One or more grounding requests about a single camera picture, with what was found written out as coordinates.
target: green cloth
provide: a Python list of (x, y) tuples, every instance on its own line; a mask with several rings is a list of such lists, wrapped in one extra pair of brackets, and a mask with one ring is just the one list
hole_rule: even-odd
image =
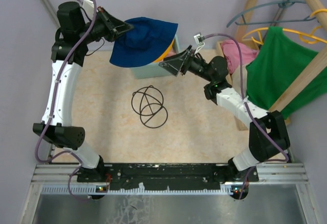
[[(283, 28), (270, 27), (257, 58), (246, 67), (249, 100), (268, 110), (317, 54), (286, 37)], [(281, 111), (283, 117), (326, 92), (325, 68)]]

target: pink item in bin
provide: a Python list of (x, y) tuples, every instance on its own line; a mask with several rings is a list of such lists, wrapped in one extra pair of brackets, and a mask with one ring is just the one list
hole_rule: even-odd
[[(235, 42), (230, 39), (223, 41), (220, 45), (227, 59), (228, 71), (230, 74), (233, 74), (240, 66), (239, 50)], [(241, 47), (243, 64), (251, 63), (257, 57), (259, 51), (251, 49), (242, 43), (239, 43), (239, 45)]]

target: wooden beam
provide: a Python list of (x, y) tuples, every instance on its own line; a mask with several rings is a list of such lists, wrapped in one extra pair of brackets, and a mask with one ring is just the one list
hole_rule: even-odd
[[(254, 6), (256, 6), (258, 0), (247, 0), (244, 10), (247, 10), (249, 8), (252, 8)], [(250, 22), (251, 18), (252, 18), (252, 14), (253, 11), (249, 11), (247, 13), (244, 14), (244, 18), (246, 20), (246, 22)], [(242, 26), (238, 26), (237, 30), (236, 30), (236, 34), (235, 34), (235, 39), (237, 41), (241, 41), (242, 37), (245, 35), (246, 30), (247, 30), (247, 25), (242, 25)]]
[[(312, 11), (324, 9), (320, 0), (305, 0)], [(316, 15), (319, 23), (327, 31), (327, 13), (321, 12)], [(293, 83), (284, 91), (277, 101), (269, 109), (270, 111), (283, 110), (297, 95), (306, 88), (310, 82), (327, 67), (327, 46), (309, 63)]]

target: blue fabric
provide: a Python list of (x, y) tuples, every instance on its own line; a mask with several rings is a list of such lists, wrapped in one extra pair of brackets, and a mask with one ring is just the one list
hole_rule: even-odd
[(158, 59), (172, 43), (178, 24), (137, 17), (126, 20), (134, 29), (118, 38), (110, 63), (118, 67), (141, 67)]

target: hat brim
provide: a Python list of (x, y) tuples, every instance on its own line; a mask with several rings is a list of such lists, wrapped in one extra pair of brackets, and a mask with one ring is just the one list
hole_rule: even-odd
[[(125, 22), (133, 24), (136, 18)], [(153, 39), (148, 49), (130, 48), (122, 41), (115, 41), (110, 63), (118, 67), (141, 67), (165, 57), (172, 47), (178, 24), (160, 21), (164, 37)]]

